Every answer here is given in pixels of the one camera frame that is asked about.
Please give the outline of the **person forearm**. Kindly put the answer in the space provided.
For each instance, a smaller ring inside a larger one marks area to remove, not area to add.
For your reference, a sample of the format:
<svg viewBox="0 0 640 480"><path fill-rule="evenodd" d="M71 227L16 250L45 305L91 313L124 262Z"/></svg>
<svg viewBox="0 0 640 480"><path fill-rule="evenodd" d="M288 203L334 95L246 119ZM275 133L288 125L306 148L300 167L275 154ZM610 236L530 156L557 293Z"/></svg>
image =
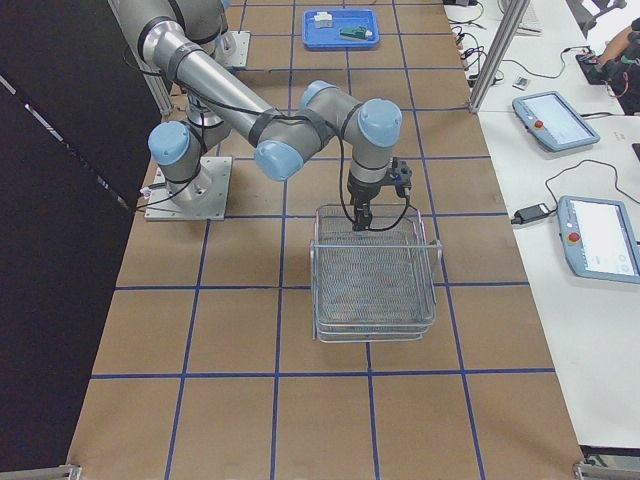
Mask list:
<svg viewBox="0 0 640 480"><path fill-rule="evenodd" d="M627 115L639 111L639 19L619 32L599 56L604 79Z"/></svg>

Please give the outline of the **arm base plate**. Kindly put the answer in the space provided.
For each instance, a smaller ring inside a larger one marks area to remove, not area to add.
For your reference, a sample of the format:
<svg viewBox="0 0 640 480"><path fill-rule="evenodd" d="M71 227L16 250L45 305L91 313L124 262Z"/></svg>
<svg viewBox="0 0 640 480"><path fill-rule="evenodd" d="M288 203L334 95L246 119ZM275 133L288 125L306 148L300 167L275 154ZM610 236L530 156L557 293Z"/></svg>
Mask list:
<svg viewBox="0 0 640 480"><path fill-rule="evenodd" d="M226 213L233 159L229 156L203 156L200 172L189 186L167 184L160 167L156 168L150 191L150 206L144 206L144 218L150 222L223 220Z"/></svg>
<svg viewBox="0 0 640 480"><path fill-rule="evenodd" d="M227 70L245 69L251 33L249 31L227 31L215 41L214 59Z"/></svg>

